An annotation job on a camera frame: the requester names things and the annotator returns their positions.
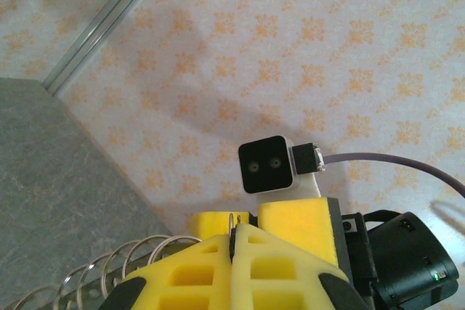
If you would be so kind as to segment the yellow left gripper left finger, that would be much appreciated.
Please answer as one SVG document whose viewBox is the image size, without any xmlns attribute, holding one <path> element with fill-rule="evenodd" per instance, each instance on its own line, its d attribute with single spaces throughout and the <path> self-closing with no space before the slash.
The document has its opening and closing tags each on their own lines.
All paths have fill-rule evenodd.
<svg viewBox="0 0 465 310">
<path fill-rule="evenodd" d="M 135 270 L 101 309 L 229 309 L 232 262 L 227 234 Z"/>
</svg>

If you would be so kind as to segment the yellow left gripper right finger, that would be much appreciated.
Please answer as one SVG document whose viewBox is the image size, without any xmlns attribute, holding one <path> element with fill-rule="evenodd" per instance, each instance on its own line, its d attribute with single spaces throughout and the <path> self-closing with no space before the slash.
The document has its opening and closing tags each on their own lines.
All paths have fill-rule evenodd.
<svg viewBox="0 0 465 310">
<path fill-rule="evenodd" d="M 235 228 L 233 309 L 367 309 L 346 274 L 249 224 Z"/>
</svg>

